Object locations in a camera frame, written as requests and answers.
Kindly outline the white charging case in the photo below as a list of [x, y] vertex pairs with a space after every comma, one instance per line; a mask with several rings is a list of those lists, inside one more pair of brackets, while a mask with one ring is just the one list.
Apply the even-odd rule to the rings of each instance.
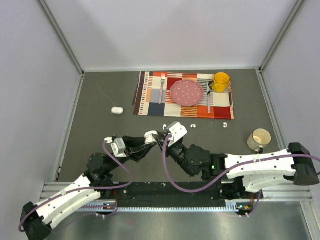
[[158, 132], [155, 130], [152, 131], [148, 131], [145, 133], [144, 138], [145, 138], [145, 144], [152, 144], [152, 143], [156, 143], [156, 136], [158, 136]]

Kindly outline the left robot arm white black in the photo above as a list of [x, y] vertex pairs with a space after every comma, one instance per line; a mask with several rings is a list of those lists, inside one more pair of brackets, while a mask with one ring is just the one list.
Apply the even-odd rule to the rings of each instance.
[[[109, 198], [114, 190], [133, 183], [133, 174], [125, 166], [129, 160], [139, 162], [157, 144], [152, 134], [145, 137], [107, 137], [102, 144], [104, 153], [94, 153], [87, 170], [73, 183], [38, 203], [29, 202], [22, 208], [18, 230], [30, 240], [44, 240], [65, 218], [88, 203]], [[112, 171], [122, 168], [130, 180], [114, 184]]]

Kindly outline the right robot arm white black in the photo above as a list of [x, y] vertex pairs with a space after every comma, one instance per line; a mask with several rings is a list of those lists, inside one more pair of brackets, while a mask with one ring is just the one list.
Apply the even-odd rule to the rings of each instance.
[[[195, 194], [216, 186], [217, 193], [227, 200], [261, 194], [271, 186], [292, 182], [296, 186], [313, 186], [320, 183], [319, 172], [313, 161], [318, 158], [300, 143], [290, 143], [288, 148], [266, 154], [234, 155], [215, 154], [199, 146], [186, 147], [183, 138], [167, 133], [153, 134], [162, 150], [162, 161], [169, 182], [179, 191]], [[187, 189], [173, 181], [167, 166], [171, 157], [189, 176], [201, 175], [206, 185]]]

